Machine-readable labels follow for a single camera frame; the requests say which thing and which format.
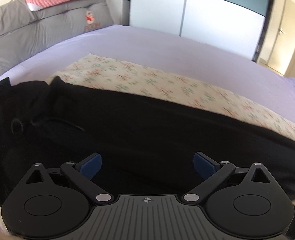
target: gray headboard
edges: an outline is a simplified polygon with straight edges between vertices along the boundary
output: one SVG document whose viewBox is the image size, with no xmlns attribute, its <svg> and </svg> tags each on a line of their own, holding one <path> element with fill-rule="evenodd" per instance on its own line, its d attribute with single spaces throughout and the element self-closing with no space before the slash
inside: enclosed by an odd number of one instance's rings
<svg viewBox="0 0 295 240">
<path fill-rule="evenodd" d="M 4 4 L 0 6 L 0 76 L 61 41 L 111 25 L 105 0 L 74 0 L 36 12 L 24 0 Z"/>
</svg>

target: door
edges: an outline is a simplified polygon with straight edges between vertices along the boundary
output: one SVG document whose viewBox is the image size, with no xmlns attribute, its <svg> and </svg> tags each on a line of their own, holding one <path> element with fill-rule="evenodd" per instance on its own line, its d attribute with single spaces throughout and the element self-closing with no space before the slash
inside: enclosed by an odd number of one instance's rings
<svg viewBox="0 0 295 240">
<path fill-rule="evenodd" d="M 291 61 L 295 49 L 295 3 L 285 0 L 281 24 L 267 65 L 282 75 Z"/>
</svg>

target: round knob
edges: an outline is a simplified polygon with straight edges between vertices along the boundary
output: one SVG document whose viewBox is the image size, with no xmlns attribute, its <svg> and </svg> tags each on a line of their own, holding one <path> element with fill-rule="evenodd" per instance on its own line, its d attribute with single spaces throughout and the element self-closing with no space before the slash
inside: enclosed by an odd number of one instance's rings
<svg viewBox="0 0 295 240">
<path fill-rule="evenodd" d="M 51 195 L 40 195 L 26 201 L 25 210 L 34 216 L 48 216 L 57 212 L 62 206 L 62 201 Z"/>
<path fill-rule="evenodd" d="M 109 200 L 111 200 L 111 198 L 112 198 L 112 196 L 109 194 L 99 194 L 96 196 L 96 199 L 98 201 L 102 201 L 102 202 L 109 201 Z"/>
<path fill-rule="evenodd" d="M 271 203 L 264 197 L 258 195 L 243 195 L 233 202 L 235 209 L 244 215 L 260 216 L 268 212 Z"/>
<path fill-rule="evenodd" d="M 189 202 L 194 202 L 194 201 L 197 201 L 199 200 L 199 196 L 196 195 L 196 194 L 186 194 L 184 195 L 183 197 L 186 201 L 189 201 Z"/>
</svg>

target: crosshair marking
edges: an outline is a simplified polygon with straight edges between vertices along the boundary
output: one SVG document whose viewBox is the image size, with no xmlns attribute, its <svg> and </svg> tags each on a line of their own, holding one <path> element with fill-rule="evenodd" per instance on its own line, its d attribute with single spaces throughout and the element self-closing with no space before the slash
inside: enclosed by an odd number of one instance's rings
<svg viewBox="0 0 295 240">
<path fill-rule="evenodd" d="M 154 199 L 150 199 L 149 197 L 146 197 L 145 199 L 142 199 L 142 201 L 146 202 L 146 203 L 149 203 L 151 202 L 152 200 Z"/>
</svg>

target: cartoon bear embroidery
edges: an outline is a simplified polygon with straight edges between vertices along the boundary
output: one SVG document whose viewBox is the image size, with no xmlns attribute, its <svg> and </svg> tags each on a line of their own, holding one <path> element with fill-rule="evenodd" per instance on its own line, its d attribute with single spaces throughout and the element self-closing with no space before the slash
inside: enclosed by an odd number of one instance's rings
<svg viewBox="0 0 295 240">
<path fill-rule="evenodd" d="M 93 16 L 91 11 L 86 11 L 86 21 L 88 24 L 92 24 L 95 22 L 95 17 Z"/>
</svg>

